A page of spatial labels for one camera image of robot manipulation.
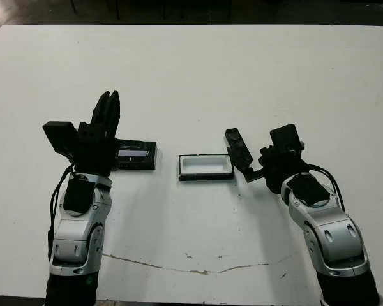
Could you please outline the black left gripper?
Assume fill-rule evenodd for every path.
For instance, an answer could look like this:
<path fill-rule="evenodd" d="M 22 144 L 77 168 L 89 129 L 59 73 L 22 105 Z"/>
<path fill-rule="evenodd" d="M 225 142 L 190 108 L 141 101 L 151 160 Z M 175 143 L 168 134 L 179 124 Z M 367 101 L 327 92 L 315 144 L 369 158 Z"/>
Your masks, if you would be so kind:
<path fill-rule="evenodd" d="M 77 144 L 70 162 L 81 173 L 110 175 L 117 152 L 116 130 L 120 120 L 119 93 L 104 92 L 94 110 L 91 123 L 81 122 Z"/>

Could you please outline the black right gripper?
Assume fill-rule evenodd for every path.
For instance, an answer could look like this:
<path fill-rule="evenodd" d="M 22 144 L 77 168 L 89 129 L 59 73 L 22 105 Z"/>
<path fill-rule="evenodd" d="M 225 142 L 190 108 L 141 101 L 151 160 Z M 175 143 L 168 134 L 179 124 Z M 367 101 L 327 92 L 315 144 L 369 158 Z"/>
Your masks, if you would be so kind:
<path fill-rule="evenodd" d="M 275 145 L 261 148 L 252 154 L 252 162 L 261 165 L 262 169 L 247 167 L 243 170 L 245 181 L 250 183 L 264 177 L 269 190 L 280 194 L 284 180 L 298 173 L 308 172 L 308 164 L 301 159 L 303 150 L 302 141 L 299 142 L 299 147 L 290 145 L 285 151 L 280 151 Z"/>

